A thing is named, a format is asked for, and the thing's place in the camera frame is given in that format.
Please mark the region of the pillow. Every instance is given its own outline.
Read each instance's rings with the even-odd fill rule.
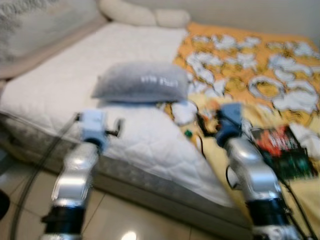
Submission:
[[[137,26],[183,28],[190,22],[190,14],[182,9],[155,9],[125,0],[100,0],[100,10],[109,18]]]
[[[0,79],[36,67],[105,23],[94,0],[0,1]]]
[[[191,20],[190,14],[182,9],[156,9],[156,22],[165,28],[184,28]]]
[[[165,62],[126,62],[98,78],[92,97],[109,102],[156,103],[186,100],[187,72]]]

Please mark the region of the wall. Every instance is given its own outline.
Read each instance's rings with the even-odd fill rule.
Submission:
[[[203,24],[308,36],[320,46],[320,0],[126,0],[150,8],[182,8]]]

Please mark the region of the bedsheet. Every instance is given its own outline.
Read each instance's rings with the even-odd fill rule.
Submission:
[[[0,100],[0,112],[9,117],[6,126],[25,144],[45,149],[50,139],[44,136],[56,136],[75,112],[102,109],[111,129],[117,119],[124,119],[120,137],[109,139],[107,157],[174,181],[217,204],[234,206],[203,156],[165,113],[154,105],[108,105],[90,97],[97,76],[115,63],[172,62],[185,35],[185,29],[107,24],[6,85]],[[66,139],[79,141],[78,125]]]
[[[204,116],[209,132],[215,131],[217,105],[242,103],[243,131],[290,125],[307,149],[314,171],[309,179],[289,183],[311,224],[320,236],[320,53],[301,36],[271,35],[191,23],[174,63],[189,72],[189,101],[161,108],[192,137],[226,190],[248,216],[239,191],[227,183],[226,153],[212,137],[204,137],[195,113]],[[305,224],[291,197],[283,194],[304,230]]]

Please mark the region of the tile floor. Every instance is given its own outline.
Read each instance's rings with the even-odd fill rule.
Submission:
[[[0,176],[0,189],[9,195],[11,200],[9,211],[0,221],[1,240],[9,239],[16,204],[30,172],[30,166],[15,162]],[[44,225],[40,219],[49,210],[56,178],[57,176],[45,171],[38,175],[21,215],[18,240],[37,240],[42,234]],[[136,233],[136,238],[131,238],[130,232]],[[83,239],[218,240],[189,225],[95,189],[86,212]]]

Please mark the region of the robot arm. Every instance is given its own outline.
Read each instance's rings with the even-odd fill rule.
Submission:
[[[276,174],[258,149],[241,137],[241,129],[237,127],[242,122],[241,105],[223,105],[217,116],[220,129],[215,137],[226,150],[230,167],[238,178],[253,221],[253,239],[299,240],[295,227],[290,225]]]
[[[52,192],[50,213],[42,218],[46,224],[41,240],[81,240],[87,202],[90,196],[95,167],[99,155],[107,147],[105,114],[98,110],[82,113],[83,143],[75,147],[64,159],[64,168]]]

